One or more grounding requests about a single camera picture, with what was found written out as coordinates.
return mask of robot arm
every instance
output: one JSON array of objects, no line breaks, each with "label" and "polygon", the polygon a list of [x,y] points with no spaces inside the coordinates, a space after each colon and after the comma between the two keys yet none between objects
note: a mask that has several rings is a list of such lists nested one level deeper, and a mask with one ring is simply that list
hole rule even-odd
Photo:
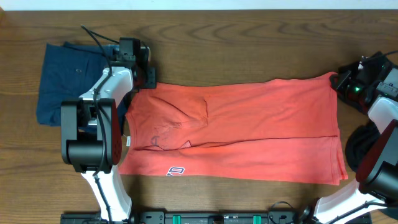
[{"label": "robot arm", "polygon": [[398,201],[398,122],[393,119],[366,154],[356,179],[307,208],[305,223],[346,223]]},{"label": "robot arm", "polygon": [[[116,107],[134,89],[155,88],[154,69],[148,66],[150,49],[141,47],[137,39],[121,38],[119,44],[120,51],[111,61],[112,74],[105,68],[89,91],[79,99],[63,101],[61,106],[62,158],[90,184],[101,207],[101,219],[113,222],[128,220],[132,208],[117,168],[121,134]],[[104,128],[97,123],[95,103]],[[78,130],[85,126],[96,127],[96,133]]]}]

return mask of printed logo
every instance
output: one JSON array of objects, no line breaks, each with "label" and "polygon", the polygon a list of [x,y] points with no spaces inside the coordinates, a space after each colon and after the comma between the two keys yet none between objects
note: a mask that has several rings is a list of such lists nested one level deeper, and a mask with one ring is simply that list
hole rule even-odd
[{"label": "printed logo", "polygon": [[185,171],[184,167],[170,167],[167,176],[182,175]]},{"label": "printed logo", "polygon": [[152,139],[150,139],[150,143],[153,145],[153,146],[159,146],[158,144],[157,144],[157,139],[159,138],[160,136],[154,136],[154,137],[152,137]]}]

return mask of folded clothing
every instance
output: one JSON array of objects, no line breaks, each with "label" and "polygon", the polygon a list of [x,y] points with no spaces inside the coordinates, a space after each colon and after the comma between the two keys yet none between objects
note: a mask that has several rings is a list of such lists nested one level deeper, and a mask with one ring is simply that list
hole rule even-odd
[{"label": "folded clothing", "polygon": [[126,114],[132,142],[119,170],[338,185],[348,176],[331,74],[141,90]]},{"label": "folded clothing", "polygon": [[[107,55],[118,45],[104,46]],[[97,46],[74,45],[65,42],[63,47],[47,44],[39,87],[36,117],[39,124],[61,125],[61,103],[68,98],[78,98],[86,93],[102,76],[106,60]],[[118,106],[119,125],[123,133],[127,106]],[[93,128],[81,128],[95,132]]]}]

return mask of t-shirt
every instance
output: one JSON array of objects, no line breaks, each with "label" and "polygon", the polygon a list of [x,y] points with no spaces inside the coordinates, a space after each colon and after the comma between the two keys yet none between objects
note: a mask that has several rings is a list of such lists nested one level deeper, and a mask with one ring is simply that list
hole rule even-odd
[{"label": "t-shirt", "polygon": [[348,176],[332,74],[141,90],[126,113],[131,146],[120,173],[338,185]]}]

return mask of wire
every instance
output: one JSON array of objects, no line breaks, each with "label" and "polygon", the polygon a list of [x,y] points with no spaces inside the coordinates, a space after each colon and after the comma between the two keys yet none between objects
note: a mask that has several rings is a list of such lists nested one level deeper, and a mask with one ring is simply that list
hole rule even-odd
[{"label": "wire", "polygon": [[104,37],[103,35],[97,34],[97,33],[94,32],[94,31],[91,31],[91,30],[89,30],[89,31],[90,31],[92,34],[94,34],[95,36],[97,36],[97,37],[101,37],[102,39],[108,40],[108,41],[110,41],[110,42],[114,42],[115,44],[119,44],[119,41],[110,39],[109,37]]},{"label": "wire", "polygon": [[385,53],[385,54],[382,54],[382,55],[379,55],[379,56],[376,56],[376,57],[365,58],[365,59],[363,59],[362,63],[368,63],[368,62],[370,62],[370,61],[372,61],[374,59],[378,59],[378,58],[385,57],[387,55],[396,54],[396,53],[398,53],[398,50],[394,50],[392,52],[388,52],[388,53]]},{"label": "wire", "polygon": [[364,208],[368,208],[371,205],[377,205],[377,206],[381,206],[381,207],[386,207],[386,208],[393,208],[393,207],[398,207],[398,204],[394,203],[391,205],[386,205],[385,203],[377,203],[377,202],[365,202],[363,205],[359,206],[358,208],[354,208],[351,211],[347,212],[346,214],[342,215],[342,216],[337,216],[334,220],[332,220],[329,224],[333,224],[335,222],[337,222],[338,220],[341,220],[343,218],[346,218]]},{"label": "wire", "polygon": [[374,80],[372,84],[370,84],[371,87],[374,87],[376,84],[378,85],[380,82],[383,82],[382,80]]},{"label": "wire", "polygon": [[[289,203],[287,203],[287,202],[285,202],[285,201],[279,201],[279,202],[275,202],[275,204],[273,204],[273,205],[271,206],[270,210],[273,209],[275,206],[277,206],[277,205],[279,205],[279,204],[282,204],[282,203],[284,203],[284,204],[290,206],[291,208],[293,208],[293,206],[291,206],[291,204],[289,204]],[[274,221],[274,219],[272,218],[271,212],[268,213],[268,218],[269,218],[269,220],[270,220],[273,224],[277,224],[277,223]],[[292,220],[291,222],[288,222],[288,223],[286,223],[286,224],[293,224],[293,223],[294,223],[294,220]]]},{"label": "wire", "polygon": [[103,150],[102,150],[102,156],[101,156],[101,162],[99,163],[99,166],[97,168],[97,170],[94,172],[93,176],[96,176],[100,171],[101,168],[104,164],[105,161],[105,157],[106,157],[106,133],[105,133],[105,127],[104,127],[104,122],[102,119],[102,115],[101,115],[101,111],[100,108],[98,106],[98,102],[97,102],[97,96],[100,93],[100,89],[102,88],[102,86],[105,84],[105,82],[112,76],[112,66],[111,66],[111,61],[109,60],[109,58],[106,56],[105,50],[102,47],[102,45],[100,44],[100,42],[98,42],[97,38],[95,38],[95,36],[93,35],[92,31],[90,31],[89,29],[87,29],[84,25],[81,25],[81,28],[83,28],[88,35],[90,35],[91,38],[93,38],[93,40],[97,43],[98,47],[101,49],[103,57],[106,59],[106,63],[108,64],[109,67],[109,72],[108,75],[101,81],[101,83],[99,83],[99,85],[93,90],[94,91],[94,95],[93,95],[93,99],[94,99],[94,107],[95,107],[95,111],[98,117],[98,121],[99,121],[99,126],[101,127],[101,135],[102,135],[102,143],[103,143]]},{"label": "wire", "polygon": [[102,200],[105,203],[105,207],[106,207],[106,211],[108,212],[108,223],[112,223],[112,215],[111,215],[111,207],[109,206],[109,203],[105,197],[104,191],[102,189],[101,183],[100,183],[100,178],[98,178],[97,175],[94,176],[95,179],[95,183],[97,184],[98,190],[99,190],[99,194],[101,195]]}]

